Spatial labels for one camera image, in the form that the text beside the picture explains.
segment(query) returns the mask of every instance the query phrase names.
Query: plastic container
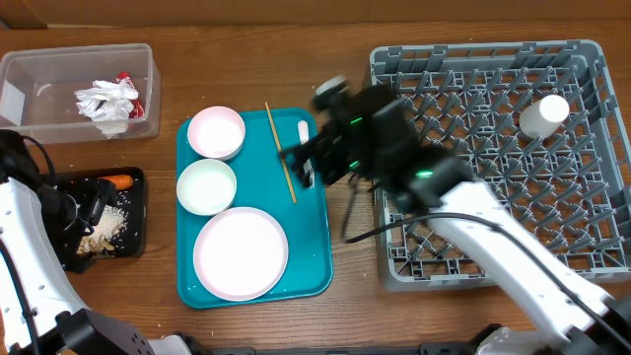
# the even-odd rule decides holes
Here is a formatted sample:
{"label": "plastic container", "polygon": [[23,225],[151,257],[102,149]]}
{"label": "plastic container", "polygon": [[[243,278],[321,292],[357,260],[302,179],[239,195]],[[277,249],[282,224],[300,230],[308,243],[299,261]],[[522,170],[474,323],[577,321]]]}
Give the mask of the plastic container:
{"label": "plastic container", "polygon": [[[597,283],[631,279],[629,138],[600,46],[590,40],[379,47],[371,85],[406,98],[425,142],[442,144],[559,260]],[[531,139],[521,113],[549,95],[570,105],[552,135]],[[403,216],[376,191],[375,220]],[[377,240],[390,291],[492,285],[468,255],[415,224]]]}
{"label": "plastic container", "polygon": [[19,131],[42,144],[105,140],[97,124],[79,114],[74,93],[92,88],[95,80],[114,81],[123,71],[138,90],[145,114],[124,120],[129,124],[127,131],[111,139],[158,135],[161,79],[147,44],[5,54],[0,63],[0,128]]}

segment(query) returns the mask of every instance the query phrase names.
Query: wood grain surface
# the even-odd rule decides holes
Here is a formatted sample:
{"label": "wood grain surface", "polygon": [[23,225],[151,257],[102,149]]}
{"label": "wood grain surface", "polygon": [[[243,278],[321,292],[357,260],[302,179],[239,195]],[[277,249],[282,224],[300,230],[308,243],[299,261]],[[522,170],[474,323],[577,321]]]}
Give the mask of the wood grain surface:
{"label": "wood grain surface", "polygon": [[[134,323],[148,337],[189,332],[209,347],[415,345],[466,340],[489,322],[533,329],[499,288],[389,293],[377,276],[375,242],[339,242],[349,191],[326,192],[334,278],[322,295],[286,302],[196,311],[179,299],[175,265],[175,134],[205,107],[236,110],[309,106],[314,87],[343,74],[357,88],[380,45],[588,38],[604,49],[623,116],[631,119],[628,21],[462,22],[348,26],[140,28],[0,32],[0,52],[146,42],[162,75],[155,139],[56,145],[59,171],[135,166],[149,179],[147,249],[139,259],[103,260],[69,275],[94,310]],[[318,124],[324,118],[317,118]],[[372,198],[361,195],[349,233],[372,226]],[[621,297],[626,284],[605,286]]]}
{"label": "wood grain surface", "polygon": [[0,19],[13,30],[46,28],[46,23],[37,16],[31,4],[25,1],[0,2]]}
{"label": "wood grain surface", "polygon": [[[554,0],[12,0],[51,26],[322,25],[387,22],[629,19],[627,1]],[[22,15],[7,12],[5,19]]]}

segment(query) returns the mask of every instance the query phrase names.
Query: teal tray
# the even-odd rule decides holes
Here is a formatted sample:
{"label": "teal tray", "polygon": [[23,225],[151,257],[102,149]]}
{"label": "teal tray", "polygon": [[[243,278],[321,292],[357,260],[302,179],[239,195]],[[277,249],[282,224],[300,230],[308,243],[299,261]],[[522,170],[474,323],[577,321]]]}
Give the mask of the teal tray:
{"label": "teal tray", "polygon": [[[177,290],[181,299],[195,309],[212,309],[259,302],[289,300],[318,295],[333,278],[331,241],[326,216],[326,198],[321,178],[316,176],[312,189],[303,189],[292,177],[296,201],[292,202],[285,173],[278,158],[267,111],[241,113],[245,122],[245,141],[238,155],[226,162],[237,176],[237,195],[231,207],[255,207],[269,213],[283,227],[289,243],[289,260],[280,281],[265,295],[246,302],[229,302],[208,292],[193,268],[193,248],[197,235],[211,217],[197,216],[177,204]],[[300,143],[298,122],[309,124],[309,133],[317,133],[314,118],[300,108],[272,111],[281,146]],[[177,177],[190,164],[202,159],[186,139],[190,120],[177,133]],[[240,258],[239,244],[228,250]],[[252,277],[256,265],[252,265]]]}

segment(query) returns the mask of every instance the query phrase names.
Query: pink bowl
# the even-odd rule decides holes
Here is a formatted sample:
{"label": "pink bowl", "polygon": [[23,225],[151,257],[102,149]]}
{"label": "pink bowl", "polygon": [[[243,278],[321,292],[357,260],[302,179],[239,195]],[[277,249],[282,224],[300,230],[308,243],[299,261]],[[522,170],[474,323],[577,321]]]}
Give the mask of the pink bowl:
{"label": "pink bowl", "polygon": [[201,110],[188,125],[188,144],[200,156],[229,160],[244,145],[245,124],[233,109],[212,106]]}

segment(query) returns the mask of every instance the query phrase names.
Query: white plate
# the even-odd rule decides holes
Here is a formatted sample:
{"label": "white plate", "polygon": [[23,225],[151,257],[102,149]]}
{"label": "white plate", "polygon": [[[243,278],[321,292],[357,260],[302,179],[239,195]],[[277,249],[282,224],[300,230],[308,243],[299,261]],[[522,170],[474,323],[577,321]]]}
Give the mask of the white plate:
{"label": "white plate", "polygon": [[282,227],[251,207],[224,211],[202,228],[193,249],[193,266],[213,295],[242,302],[264,295],[280,280],[289,247]]}

